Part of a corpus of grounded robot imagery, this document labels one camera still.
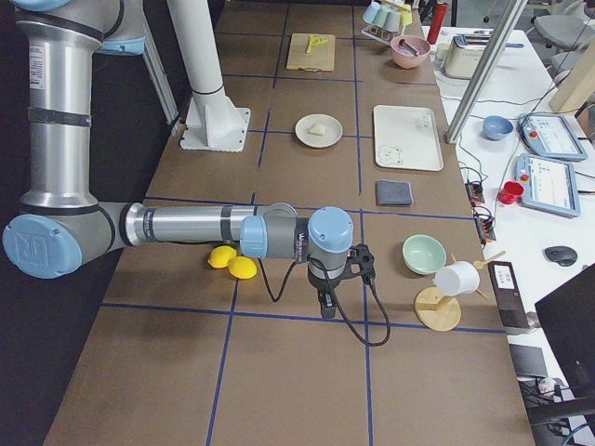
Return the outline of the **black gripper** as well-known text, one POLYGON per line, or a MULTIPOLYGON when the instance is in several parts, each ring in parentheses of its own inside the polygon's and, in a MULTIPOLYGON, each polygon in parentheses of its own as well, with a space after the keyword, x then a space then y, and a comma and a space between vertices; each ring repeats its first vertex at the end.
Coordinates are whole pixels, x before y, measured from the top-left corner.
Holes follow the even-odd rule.
POLYGON ((317 297, 320 304, 321 317, 323 319, 334 319, 337 311, 337 295, 335 289, 341 282, 342 269, 323 271, 314 264, 308 265, 308 280, 317 290, 317 297))

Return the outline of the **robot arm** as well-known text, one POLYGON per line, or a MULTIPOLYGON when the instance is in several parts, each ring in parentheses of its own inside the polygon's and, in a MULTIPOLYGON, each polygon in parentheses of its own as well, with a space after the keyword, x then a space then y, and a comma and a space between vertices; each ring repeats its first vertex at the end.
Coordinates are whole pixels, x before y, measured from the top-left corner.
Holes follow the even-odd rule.
POLYGON ((340 208, 301 217, 285 203, 147 207, 91 194, 92 57, 143 53, 140 1, 18 1, 15 12, 29 41, 31 186, 3 231, 14 265, 55 279, 124 246, 238 243, 246 256, 306 264, 322 316, 341 312, 335 290, 351 276, 355 254, 352 222, 340 208))

